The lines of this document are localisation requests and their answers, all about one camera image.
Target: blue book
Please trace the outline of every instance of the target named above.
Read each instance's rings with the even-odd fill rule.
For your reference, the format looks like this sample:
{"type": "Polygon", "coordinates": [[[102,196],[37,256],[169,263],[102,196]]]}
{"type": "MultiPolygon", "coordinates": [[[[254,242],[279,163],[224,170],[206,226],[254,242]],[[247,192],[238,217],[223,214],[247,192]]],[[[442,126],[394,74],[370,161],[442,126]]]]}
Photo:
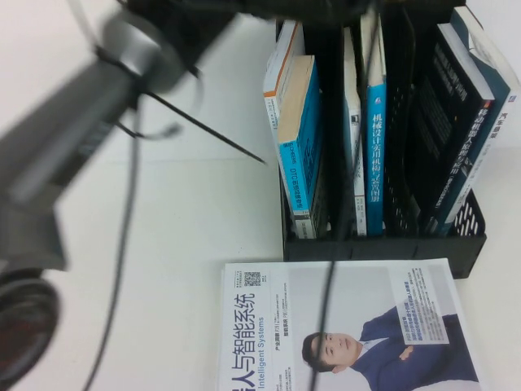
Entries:
{"type": "Polygon", "coordinates": [[[316,204],[319,200],[323,203],[324,197],[318,194],[322,186],[317,187],[322,127],[314,56],[298,56],[293,64],[278,123],[278,148],[297,236],[316,239],[322,232],[326,209],[316,204]]]}
{"type": "MultiPolygon", "coordinates": [[[[361,18],[361,48],[364,65],[370,53],[374,17],[368,12],[361,18]]],[[[369,84],[367,86],[366,136],[366,208],[367,235],[383,233],[383,162],[385,152],[385,115],[387,96],[387,70],[383,49],[382,24],[379,20],[377,42],[374,45],[369,84]]]]}

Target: magazine cover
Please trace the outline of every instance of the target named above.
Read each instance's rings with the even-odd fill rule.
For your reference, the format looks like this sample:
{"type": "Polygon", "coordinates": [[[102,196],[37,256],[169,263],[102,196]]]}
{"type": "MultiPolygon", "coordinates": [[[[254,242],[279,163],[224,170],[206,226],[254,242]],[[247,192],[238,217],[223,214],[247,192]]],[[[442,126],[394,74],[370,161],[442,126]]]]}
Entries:
{"type": "Polygon", "coordinates": [[[229,264],[219,391],[484,390],[447,260],[229,264]],[[321,352],[317,352],[322,339],[321,352]]]}

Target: qr code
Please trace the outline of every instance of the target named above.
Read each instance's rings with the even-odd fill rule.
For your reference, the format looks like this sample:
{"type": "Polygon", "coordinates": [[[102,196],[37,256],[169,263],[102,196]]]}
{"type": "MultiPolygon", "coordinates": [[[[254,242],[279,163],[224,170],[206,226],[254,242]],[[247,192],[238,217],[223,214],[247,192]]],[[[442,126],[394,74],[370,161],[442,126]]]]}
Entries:
{"type": "Polygon", "coordinates": [[[260,271],[245,271],[244,272],[244,286],[245,287],[260,287],[261,273],[260,271]]]}

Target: white label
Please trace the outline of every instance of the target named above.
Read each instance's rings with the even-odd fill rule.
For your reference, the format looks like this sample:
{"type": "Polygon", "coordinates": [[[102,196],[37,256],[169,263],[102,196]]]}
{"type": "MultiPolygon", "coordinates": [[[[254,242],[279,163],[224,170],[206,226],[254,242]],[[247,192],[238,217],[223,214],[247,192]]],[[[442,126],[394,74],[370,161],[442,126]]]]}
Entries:
{"type": "Polygon", "coordinates": [[[405,344],[448,344],[429,270],[426,267],[393,267],[389,274],[405,344]]]}
{"type": "Polygon", "coordinates": [[[220,390],[296,391],[288,273],[237,265],[226,274],[220,390]]]}

